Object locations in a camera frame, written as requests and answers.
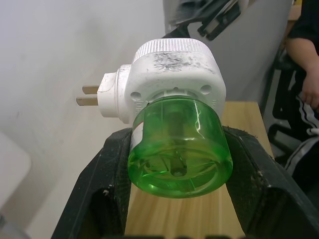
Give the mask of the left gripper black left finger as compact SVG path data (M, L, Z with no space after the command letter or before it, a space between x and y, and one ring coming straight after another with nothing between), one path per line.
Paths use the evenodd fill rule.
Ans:
M54 239L122 239L131 182L127 162L131 129L109 136L80 173L54 230Z

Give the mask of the bystander bare hand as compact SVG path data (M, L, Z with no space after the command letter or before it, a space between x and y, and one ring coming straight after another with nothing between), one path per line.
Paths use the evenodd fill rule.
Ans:
M303 82L302 100L313 110L319 110L319 75L317 72L307 72Z

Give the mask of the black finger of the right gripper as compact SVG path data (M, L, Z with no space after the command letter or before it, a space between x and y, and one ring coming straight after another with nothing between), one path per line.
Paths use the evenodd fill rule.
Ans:
M240 16L241 9L238 0L212 0L208 6L208 16L197 31L200 36L212 41Z
M182 25L168 25L170 27L170 32L167 33L162 37L162 39L165 38L191 38L188 30L189 24L182 24Z

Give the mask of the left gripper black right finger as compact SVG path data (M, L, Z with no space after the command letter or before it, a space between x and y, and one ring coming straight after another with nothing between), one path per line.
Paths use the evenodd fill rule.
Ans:
M245 235L255 239L317 239L319 211L256 137L223 128L232 175L226 183Z

